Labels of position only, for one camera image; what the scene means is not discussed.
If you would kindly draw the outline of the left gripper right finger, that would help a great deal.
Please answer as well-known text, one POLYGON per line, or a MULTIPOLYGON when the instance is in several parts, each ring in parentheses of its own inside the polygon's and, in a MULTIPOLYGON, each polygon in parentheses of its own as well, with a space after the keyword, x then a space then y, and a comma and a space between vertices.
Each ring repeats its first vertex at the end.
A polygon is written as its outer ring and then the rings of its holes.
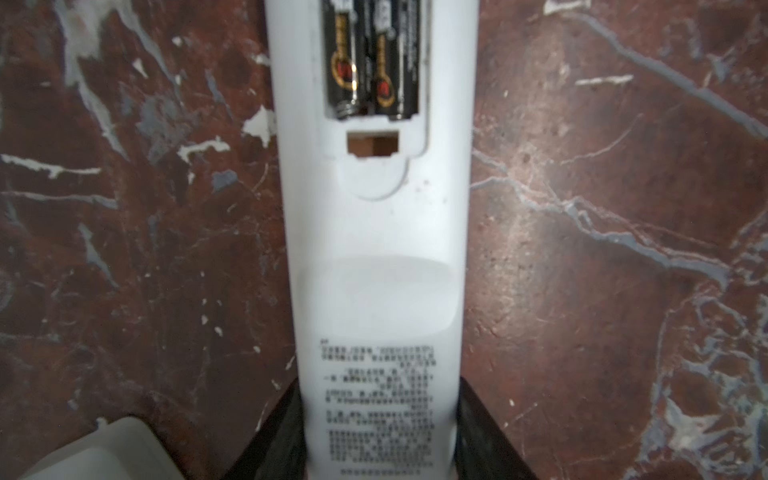
POLYGON ((463 480, 537 480, 466 379, 459 382, 455 465, 463 480))

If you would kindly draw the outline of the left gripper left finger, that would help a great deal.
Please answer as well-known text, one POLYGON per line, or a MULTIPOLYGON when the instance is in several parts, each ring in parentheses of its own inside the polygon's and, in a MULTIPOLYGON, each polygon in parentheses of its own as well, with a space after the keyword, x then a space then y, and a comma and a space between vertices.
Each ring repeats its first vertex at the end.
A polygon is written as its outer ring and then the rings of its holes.
POLYGON ((224 480, 298 480, 306 477, 306 440, 299 380, 295 379, 224 480))

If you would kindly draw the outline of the long white remote control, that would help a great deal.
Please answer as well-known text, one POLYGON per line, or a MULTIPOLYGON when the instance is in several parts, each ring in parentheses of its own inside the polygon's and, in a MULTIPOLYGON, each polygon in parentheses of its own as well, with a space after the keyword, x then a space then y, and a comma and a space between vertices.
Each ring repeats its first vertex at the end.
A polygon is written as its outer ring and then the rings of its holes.
POLYGON ((420 2, 419 107, 337 119, 322 1, 265 5, 306 472, 455 471, 478 43, 475 1, 420 2))

